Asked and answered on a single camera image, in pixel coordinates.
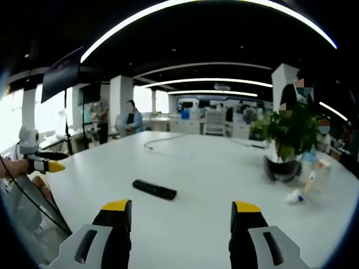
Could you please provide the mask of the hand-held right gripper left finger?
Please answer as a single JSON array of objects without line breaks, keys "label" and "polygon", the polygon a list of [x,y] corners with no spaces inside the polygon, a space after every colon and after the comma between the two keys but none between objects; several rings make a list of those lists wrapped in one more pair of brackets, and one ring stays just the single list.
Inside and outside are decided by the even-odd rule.
[{"label": "hand-held right gripper left finger", "polygon": [[59,246],[59,255],[42,268],[127,268],[131,251],[131,200],[104,205],[91,224]]}]

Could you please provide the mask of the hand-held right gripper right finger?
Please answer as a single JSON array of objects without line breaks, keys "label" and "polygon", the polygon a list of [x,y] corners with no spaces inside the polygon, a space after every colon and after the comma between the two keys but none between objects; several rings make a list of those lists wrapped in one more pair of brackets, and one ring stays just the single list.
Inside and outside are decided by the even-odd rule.
[{"label": "hand-held right gripper right finger", "polygon": [[259,207],[241,201],[232,202],[229,257],[232,268],[308,268],[297,244],[268,225]]}]

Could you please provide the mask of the person's left hand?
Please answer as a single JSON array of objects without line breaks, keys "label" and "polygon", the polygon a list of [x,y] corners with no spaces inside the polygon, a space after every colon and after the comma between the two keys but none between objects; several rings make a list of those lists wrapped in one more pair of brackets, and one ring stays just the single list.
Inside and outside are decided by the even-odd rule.
[{"label": "person's left hand", "polygon": [[17,178],[21,174],[26,174],[29,169],[29,162],[26,159],[10,160],[1,158],[1,178]]}]

